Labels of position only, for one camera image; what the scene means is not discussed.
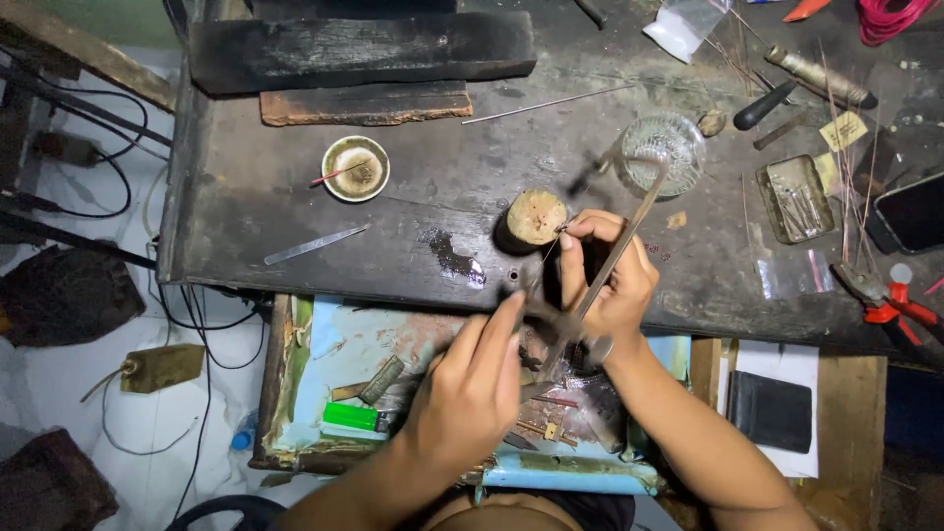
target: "wire bundle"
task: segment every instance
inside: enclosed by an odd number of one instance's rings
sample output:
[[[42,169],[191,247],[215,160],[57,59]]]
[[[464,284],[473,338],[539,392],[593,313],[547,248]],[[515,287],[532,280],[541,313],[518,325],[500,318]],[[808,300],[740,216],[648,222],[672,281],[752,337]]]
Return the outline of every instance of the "wire bundle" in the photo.
[[[878,46],[901,33],[940,0],[910,0],[899,11],[889,11],[891,0],[859,0],[859,38],[866,46]]]

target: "pliers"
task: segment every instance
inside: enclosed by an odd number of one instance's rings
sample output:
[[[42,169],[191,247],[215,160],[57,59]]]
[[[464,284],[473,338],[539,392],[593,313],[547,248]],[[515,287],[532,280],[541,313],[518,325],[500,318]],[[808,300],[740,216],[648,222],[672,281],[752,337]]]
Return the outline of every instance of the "pliers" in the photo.
[[[855,270],[844,262],[833,264],[836,277],[866,306],[865,321],[881,324],[892,344],[906,355],[937,368],[944,368],[944,356],[925,347],[903,317],[921,325],[944,346],[944,320],[933,310],[908,299],[908,286],[885,285],[878,276]]]

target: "black handle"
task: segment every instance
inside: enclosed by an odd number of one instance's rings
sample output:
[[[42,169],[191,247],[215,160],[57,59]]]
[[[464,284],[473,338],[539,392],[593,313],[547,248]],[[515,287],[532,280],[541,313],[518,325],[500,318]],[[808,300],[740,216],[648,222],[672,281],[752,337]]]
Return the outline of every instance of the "black handle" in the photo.
[[[606,25],[606,17],[607,17],[607,15],[603,13],[603,11],[597,9],[597,6],[594,6],[590,0],[574,0],[574,1],[577,2],[577,5],[580,6],[581,9],[583,9],[583,12],[586,13],[588,17],[590,17],[590,20],[592,20],[594,24],[597,25],[598,29],[603,29],[603,27]]]
[[[741,112],[734,115],[734,120],[732,120],[734,126],[742,131],[753,128],[759,124],[765,116],[770,114],[775,107],[780,105],[795,88],[797,88],[797,82],[790,79],[776,89],[757,98],[757,101],[751,103],[742,109]]]

